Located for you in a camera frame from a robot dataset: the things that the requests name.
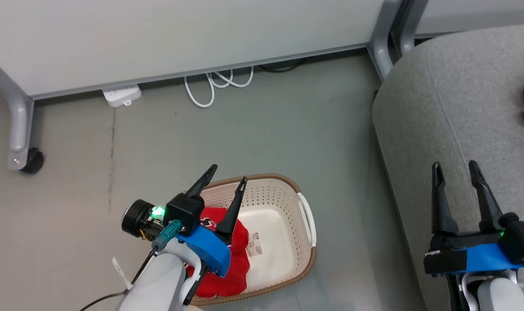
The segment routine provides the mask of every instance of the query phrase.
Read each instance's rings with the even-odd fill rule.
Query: teal connector
[[[168,245],[168,242],[175,238],[176,235],[181,230],[181,221],[173,220],[171,221],[163,230],[160,232],[159,236],[153,241],[153,248],[161,251]]]

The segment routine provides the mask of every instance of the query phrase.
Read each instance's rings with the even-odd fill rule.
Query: basket bottom
[[[283,282],[295,272],[296,254],[288,220],[272,208],[271,205],[247,207],[239,214],[250,235],[250,270],[244,292]]]

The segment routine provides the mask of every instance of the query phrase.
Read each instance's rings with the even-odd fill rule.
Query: white power adapter
[[[106,101],[108,101],[108,105],[112,108],[118,108],[121,105],[129,106],[143,94],[141,93],[139,85],[136,84],[114,87],[113,89],[103,89],[102,93]]]

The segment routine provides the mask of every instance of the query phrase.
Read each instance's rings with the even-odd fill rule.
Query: whiteboard
[[[367,43],[382,0],[0,0],[29,96]]]
[[[524,24],[524,0],[429,0],[416,34]]]

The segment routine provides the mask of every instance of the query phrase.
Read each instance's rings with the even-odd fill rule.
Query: perforated basket wall
[[[232,178],[216,181],[208,185],[201,194],[205,205],[228,207],[233,200],[235,189],[240,180],[241,178]],[[288,221],[288,234],[294,241],[292,245],[295,248],[293,253],[296,254],[294,258],[295,264],[290,273],[286,277],[272,283],[255,287],[249,285],[247,290],[240,295],[216,298],[194,297],[191,302],[192,305],[216,305],[264,295],[292,285],[309,273],[316,260],[316,246],[315,240],[314,244],[312,243],[310,225],[306,218],[303,217],[305,211],[301,207],[302,203],[299,193],[300,188],[287,177],[271,174],[251,175],[248,176],[248,183],[241,206],[242,211],[248,211],[252,207],[271,205],[272,209],[281,213],[283,219]]]

